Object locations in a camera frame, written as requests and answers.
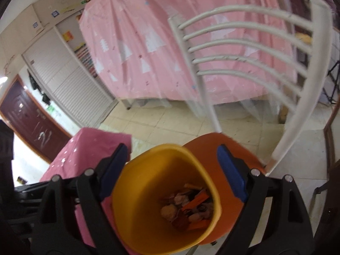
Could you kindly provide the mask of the small orange box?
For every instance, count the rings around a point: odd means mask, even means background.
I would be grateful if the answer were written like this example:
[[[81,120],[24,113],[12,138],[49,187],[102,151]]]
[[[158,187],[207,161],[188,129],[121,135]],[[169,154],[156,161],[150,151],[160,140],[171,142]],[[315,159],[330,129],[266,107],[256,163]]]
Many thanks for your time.
[[[187,231],[195,231],[195,230],[206,230],[211,221],[208,219],[202,219],[197,222],[192,222],[189,224]]]

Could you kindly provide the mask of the long orange box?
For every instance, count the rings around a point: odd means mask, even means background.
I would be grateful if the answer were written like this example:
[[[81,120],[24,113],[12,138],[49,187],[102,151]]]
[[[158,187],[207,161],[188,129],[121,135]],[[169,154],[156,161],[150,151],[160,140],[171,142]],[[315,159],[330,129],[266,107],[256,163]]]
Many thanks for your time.
[[[195,207],[202,204],[204,201],[206,201],[209,198],[210,196],[206,192],[200,192],[199,194],[195,196],[193,200],[191,200],[188,204],[183,206],[181,210],[185,211],[185,210],[194,209]]]

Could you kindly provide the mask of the orange plastic cup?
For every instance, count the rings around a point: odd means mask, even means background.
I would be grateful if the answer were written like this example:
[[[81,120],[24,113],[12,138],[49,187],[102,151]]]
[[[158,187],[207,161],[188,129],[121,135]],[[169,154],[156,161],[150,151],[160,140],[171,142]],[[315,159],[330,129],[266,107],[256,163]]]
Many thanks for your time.
[[[160,213],[164,219],[171,222],[177,217],[177,207],[174,204],[163,206]]]

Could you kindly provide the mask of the yellow trash bin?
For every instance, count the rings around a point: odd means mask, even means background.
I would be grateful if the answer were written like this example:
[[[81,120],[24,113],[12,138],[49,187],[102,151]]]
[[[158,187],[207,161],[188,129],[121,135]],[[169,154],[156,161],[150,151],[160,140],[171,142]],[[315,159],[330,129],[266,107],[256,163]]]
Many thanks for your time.
[[[207,227],[178,231],[160,213],[161,199],[186,183],[207,189],[214,211]],[[112,191],[112,210],[120,239],[139,254],[173,254],[200,244],[222,213],[220,196],[199,160],[185,147],[156,146],[123,168]]]

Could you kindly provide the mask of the pink starry tablecloth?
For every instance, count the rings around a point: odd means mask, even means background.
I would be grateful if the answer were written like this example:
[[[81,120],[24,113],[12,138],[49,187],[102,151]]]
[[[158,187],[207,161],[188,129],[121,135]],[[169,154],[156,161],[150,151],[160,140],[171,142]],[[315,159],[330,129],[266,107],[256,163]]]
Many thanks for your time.
[[[128,154],[131,154],[130,134],[82,128],[61,149],[40,181],[49,181],[56,174],[63,179],[77,177],[86,169],[96,168],[99,162],[110,157],[121,143],[127,146]]]

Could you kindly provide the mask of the dark red door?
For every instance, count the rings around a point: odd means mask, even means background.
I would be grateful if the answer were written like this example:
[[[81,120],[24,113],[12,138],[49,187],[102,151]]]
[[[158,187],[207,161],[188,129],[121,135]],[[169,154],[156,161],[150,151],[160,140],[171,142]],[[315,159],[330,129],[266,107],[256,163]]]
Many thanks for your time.
[[[47,163],[57,157],[71,138],[25,89],[19,76],[1,98],[1,116],[15,134]]]

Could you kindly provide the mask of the black hanging bags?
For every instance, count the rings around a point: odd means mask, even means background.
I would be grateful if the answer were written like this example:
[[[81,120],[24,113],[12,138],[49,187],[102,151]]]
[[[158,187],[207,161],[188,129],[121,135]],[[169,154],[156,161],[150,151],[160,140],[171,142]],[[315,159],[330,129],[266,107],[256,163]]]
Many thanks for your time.
[[[27,75],[29,80],[29,86],[32,89],[32,93],[35,96],[35,99],[42,104],[45,108],[49,107],[51,105],[51,99],[47,94],[45,94],[44,90],[40,87],[40,85],[37,83],[37,81],[34,79],[34,77],[31,75],[29,70],[27,69]]]

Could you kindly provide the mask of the white louvered wardrobe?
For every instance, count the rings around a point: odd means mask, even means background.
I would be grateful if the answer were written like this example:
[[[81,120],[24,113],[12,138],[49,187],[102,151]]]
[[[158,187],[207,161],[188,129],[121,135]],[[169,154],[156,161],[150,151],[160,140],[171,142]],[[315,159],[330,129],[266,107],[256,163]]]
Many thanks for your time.
[[[97,128],[117,101],[75,54],[85,43],[77,12],[43,33],[24,53],[32,76],[47,96],[79,127]]]

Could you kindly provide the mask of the pink tree-print curtain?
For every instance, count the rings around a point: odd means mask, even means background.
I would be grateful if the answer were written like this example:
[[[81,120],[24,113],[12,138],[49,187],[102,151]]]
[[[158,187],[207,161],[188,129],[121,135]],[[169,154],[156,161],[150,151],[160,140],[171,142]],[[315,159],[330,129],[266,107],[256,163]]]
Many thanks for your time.
[[[197,101],[193,80],[168,19],[182,23],[203,12],[227,5],[258,5],[280,8],[278,0],[91,0],[85,6],[79,28],[89,47],[96,72],[119,100],[165,98]],[[207,17],[183,30],[184,35],[226,22],[248,21],[287,31],[283,20],[257,13],[231,12]],[[284,39],[255,29],[227,28],[208,32],[189,41],[186,48],[221,39],[245,39],[261,43],[293,58],[293,49]],[[211,55],[250,57],[297,81],[292,66],[255,47],[224,44],[191,54],[195,58]],[[200,70],[237,70],[253,74],[271,85],[281,83],[270,73],[250,63],[215,61],[197,65]],[[267,94],[252,81],[230,75],[203,77],[214,104],[248,100]]]

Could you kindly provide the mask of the white metal chair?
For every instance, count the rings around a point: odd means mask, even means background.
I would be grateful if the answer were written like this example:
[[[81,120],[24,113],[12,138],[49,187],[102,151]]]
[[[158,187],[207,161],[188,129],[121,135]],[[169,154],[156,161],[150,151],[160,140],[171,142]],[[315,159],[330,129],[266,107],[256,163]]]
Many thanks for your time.
[[[311,17],[308,19],[281,9],[257,5],[228,5],[203,12],[186,21],[181,20],[177,16],[170,17],[168,20],[185,63],[197,85],[197,91],[206,114],[216,132],[221,131],[221,126],[204,83],[204,77],[207,75],[228,75],[251,81],[265,88],[291,111],[292,117],[285,133],[271,154],[264,170],[260,170],[267,177],[271,177],[272,171],[293,146],[303,126],[315,109],[322,92],[327,67],[329,66],[333,29],[331,8],[324,0],[310,0],[309,7]],[[186,28],[206,18],[238,11],[261,14],[286,21],[309,31],[312,35],[312,40],[307,44],[291,33],[281,29],[249,21],[224,22],[185,33]],[[309,64],[303,65],[282,51],[249,39],[226,38],[205,41],[197,45],[190,44],[192,39],[229,28],[253,29],[279,37],[308,55]],[[200,58],[195,56],[197,51],[227,44],[255,48],[284,62],[303,77],[303,85],[293,82],[275,68],[252,57],[231,54],[209,55]]]

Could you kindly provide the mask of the colourful wall chart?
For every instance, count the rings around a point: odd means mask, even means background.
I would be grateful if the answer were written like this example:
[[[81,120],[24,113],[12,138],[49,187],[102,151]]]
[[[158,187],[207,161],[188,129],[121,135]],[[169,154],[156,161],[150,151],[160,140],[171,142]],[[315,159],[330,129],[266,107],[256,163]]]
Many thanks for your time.
[[[91,76],[93,76],[93,78],[96,78],[97,77],[96,69],[95,69],[95,66],[94,66],[94,63],[91,58],[87,45],[85,43],[82,43],[82,45],[77,47],[74,52],[77,55],[77,58],[80,60],[80,62],[85,66],[87,71],[91,74]]]

